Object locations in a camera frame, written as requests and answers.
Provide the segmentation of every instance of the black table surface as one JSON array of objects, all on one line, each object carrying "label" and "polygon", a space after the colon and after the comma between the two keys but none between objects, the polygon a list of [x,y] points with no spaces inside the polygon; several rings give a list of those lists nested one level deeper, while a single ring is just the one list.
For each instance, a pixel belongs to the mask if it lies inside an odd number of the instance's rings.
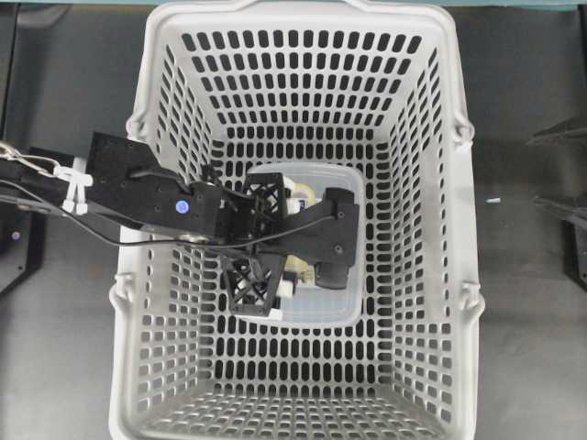
[{"label": "black table surface", "polygon": [[[124,136],[149,11],[21,6],[6,139],[75,154],[87,149],[94,131]],[[585,192],[587,151],[525,146],[533,133],[584,110],[580,15],[450,13],[477,129],[473,166],[487,310],[476,438],[582,440],[587,292],[565,273],[569,231],[537,211],[532,198]],[[9,26],[0,14],[0,35]],[[498,197],[500,203],[486,203]],[[107,291],[116,254],[66,220],[49,220],[42,269],[0,298],[0,438],[109,438],[114,311]]]}]

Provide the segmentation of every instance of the basket handle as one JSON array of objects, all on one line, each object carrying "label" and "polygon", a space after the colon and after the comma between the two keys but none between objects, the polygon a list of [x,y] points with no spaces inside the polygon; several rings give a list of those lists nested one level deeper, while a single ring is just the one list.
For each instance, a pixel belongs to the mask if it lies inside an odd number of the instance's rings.
[{"label": "basket handle", "polygon": [[[202,8],[203,12],[235,12],[261,1],[262,0],[216,0],[213,2],[197,2],[197,4]],[[375,2],[371,2],[370,0],[341,0],[341,2],[354,6],[363,12],[375,12],[379,6],[389,7],[390,5],[390,3],[377,4]]]}]

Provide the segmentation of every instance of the clear plastic container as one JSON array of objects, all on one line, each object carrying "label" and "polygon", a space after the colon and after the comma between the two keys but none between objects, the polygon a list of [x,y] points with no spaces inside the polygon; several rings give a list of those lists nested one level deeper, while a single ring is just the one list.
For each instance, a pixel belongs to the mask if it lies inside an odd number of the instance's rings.
[{"label": "clear plastic container", "polygon": [[359,319],[363,299],[365,267],[365,191],[361,175],[352,168],[320,162],[267,163],[252,168],[249,173],[280,172],[296,183],[304,183],[322,197],[326,188],[342,188],[353,191],[355,204],[360,207],[357,231],[357,255],[355,265],[349,270],[347,288],[332,291],[318,287],[298,285],[292,299],[282,299],[277,314],[281,319],[246,318],[275,326],[302,326],[304,328],[338,327],[353,325]]}]

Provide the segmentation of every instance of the white cable tie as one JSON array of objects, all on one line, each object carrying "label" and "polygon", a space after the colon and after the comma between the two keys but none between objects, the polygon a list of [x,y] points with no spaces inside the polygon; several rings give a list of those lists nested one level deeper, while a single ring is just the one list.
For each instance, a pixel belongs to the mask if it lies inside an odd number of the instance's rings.
[{"label": "white cable tie", "polygon": [[87,214],[88,205],[85,201],[85,188],[94,184],[92,176],[74,168],[62,166],[55,167],[53,175],[70,184],[61,207],[68,213],[75,210],[77,215]]}]

